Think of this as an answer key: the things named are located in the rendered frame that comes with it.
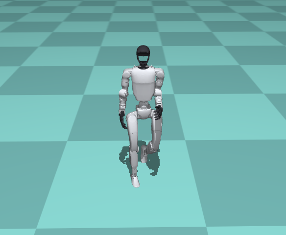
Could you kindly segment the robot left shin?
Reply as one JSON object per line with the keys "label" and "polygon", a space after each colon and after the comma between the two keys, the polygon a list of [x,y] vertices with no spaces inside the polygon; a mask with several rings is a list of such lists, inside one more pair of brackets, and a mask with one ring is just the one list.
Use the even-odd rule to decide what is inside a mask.
{"label": "robot left shin", "polygon": [[148,154],[153,154],[153,153],[157,152],[157,150],[152,151],[152,150],[149,149],[149,145],[147,145],[146,149],[144,150],[144,155],[145,154],[147,154],[147,155]]}

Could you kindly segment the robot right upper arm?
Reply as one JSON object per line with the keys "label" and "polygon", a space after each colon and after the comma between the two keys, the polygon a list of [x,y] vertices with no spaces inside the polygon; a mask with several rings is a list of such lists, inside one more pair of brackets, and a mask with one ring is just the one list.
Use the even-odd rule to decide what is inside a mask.
{"label": "robot right upper arm", "polygon": [[121,80],[121,86],[122,89],[119,92],[119,96],[123,98],[127,98],[128,93],[128,87],[129,87],[129,78],[131,77],[132,68],[125,69],[122,74],[122,80]]}

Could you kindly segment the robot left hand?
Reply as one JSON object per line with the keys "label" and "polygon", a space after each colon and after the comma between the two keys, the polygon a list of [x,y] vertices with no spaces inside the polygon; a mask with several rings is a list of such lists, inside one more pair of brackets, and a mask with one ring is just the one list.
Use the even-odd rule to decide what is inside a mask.
{"label": "robot left hand", "polygon": [[154,118],[157,118],[155,120],[158,120],[161,118],[163,109],[162,109],[161,105],[155,106],[155,108],[156,108],[156,111],[154,111],[154,113],[157,112],[157,114],[154,114],[154,116],[156,116],[156,115],[158,115],[158,116],[156,116]]}

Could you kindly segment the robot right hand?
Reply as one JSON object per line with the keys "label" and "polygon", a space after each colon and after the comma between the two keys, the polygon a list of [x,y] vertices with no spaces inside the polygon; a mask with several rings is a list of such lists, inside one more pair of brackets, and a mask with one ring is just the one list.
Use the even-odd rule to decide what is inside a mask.
{"label": "robot right hand", "polygon": [[122,127],[124,129],[127,129],[127,127],[125,126],[126,124],[124,124],[124,122],[123,122],[123,117],[125,116],[124,111],[121,111],[119,116],[120,116],[119,118],[120,118],[120,122],[121,122]]}

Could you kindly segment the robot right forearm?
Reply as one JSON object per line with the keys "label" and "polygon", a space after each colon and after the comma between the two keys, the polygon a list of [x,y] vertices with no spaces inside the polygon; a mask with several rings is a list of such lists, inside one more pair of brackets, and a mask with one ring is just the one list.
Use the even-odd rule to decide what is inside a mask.
{"label": "robot right forearm", "polygon": [[124,114],[125,114],[126,101],[127,101],[127,98],[123,98],[119,96],[119,114],[121,111],[124,111]]}

